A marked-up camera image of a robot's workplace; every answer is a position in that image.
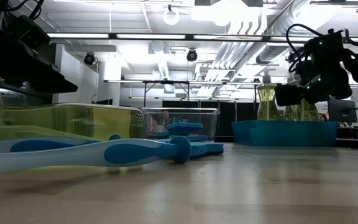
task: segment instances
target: clear plastic bin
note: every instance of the clear plastic bin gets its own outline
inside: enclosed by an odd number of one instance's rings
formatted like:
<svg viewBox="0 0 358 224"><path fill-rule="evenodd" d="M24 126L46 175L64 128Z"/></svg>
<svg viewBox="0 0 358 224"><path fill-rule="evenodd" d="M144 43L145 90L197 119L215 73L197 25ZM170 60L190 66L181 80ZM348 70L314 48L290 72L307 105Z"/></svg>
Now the clear plastic bin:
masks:
<svg viewBox="0 0 358 224"><path fill-rule="evenodd" d="M69 136L105 141L113 134L144 138L139 109L81 103L33 107L0 107L0 140Z"/></svg>
<svg viewBox="0 0 358 224"><path fill-rule="evenodd" d="M146 138L156 139L157 133L167 131L167 125L176 122L200 123L203 129L192 134L205 135L209 141L215 140L216 121L220 111L214 108L142 108Z"/></svg>

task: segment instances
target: blue tray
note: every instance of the blue tray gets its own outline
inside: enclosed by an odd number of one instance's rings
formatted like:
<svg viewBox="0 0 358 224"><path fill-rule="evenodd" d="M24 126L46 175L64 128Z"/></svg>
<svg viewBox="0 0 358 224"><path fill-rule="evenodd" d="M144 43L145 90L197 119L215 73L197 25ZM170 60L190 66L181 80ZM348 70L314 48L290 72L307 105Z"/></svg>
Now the blue tray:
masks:
<svg viewBox="0 0 358 224"><path fill-rule="evenodd" d="M249 146L333 147L337 122L241 121L232 124L234 142Z"/></svg>

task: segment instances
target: ceiling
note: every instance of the ceiling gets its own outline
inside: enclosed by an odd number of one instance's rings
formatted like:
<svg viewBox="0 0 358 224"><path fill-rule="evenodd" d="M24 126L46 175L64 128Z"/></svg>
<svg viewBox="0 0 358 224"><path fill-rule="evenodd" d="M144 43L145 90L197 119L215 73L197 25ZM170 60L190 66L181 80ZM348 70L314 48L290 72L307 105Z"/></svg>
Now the ceiling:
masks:
<svg viewBox="0 0 358 224"><path fill-rule="evenodd" d="M18 5L22 0L10 0L12 5ZM144 11L140 4L90 4L84 2L56 2L45 0L40 18L35 22L45 32L129 32L129 33L176 33L176 34L226 34L229 26L217 26L212 21L193 20L194 0L181 0L182 5L173 6L180 13L180 20L176 25L168 25L163 20L163 13L167 10L164 5L156 6L146 4ZM266 10L269 23L290 0L275 0L277 5ZM29 1L28 7L23 7L17 14L30 14L35 3ZM351 36L358 36L358 13L356 6L338 6L336 15L318 28L325 33L328 29L348 28ZM307 26L313 24L311 16L303 23ZM73 40L67 41L67 49L71 46L76 54L83 55L83 46L115 45L122 55L122 74L150 74L158 69L154 54L149 54L150 41L133 40ZM198 53L198 61L187 62L185 52L167 55L167 65L170 70L195 71L197 63L214 60L221 48L222 42L168 42L170 46L194 48ZM96 54L101 58L107 57L107 52ZM287 68L282 65L268 67L272 76L286 77Z"/></svg>

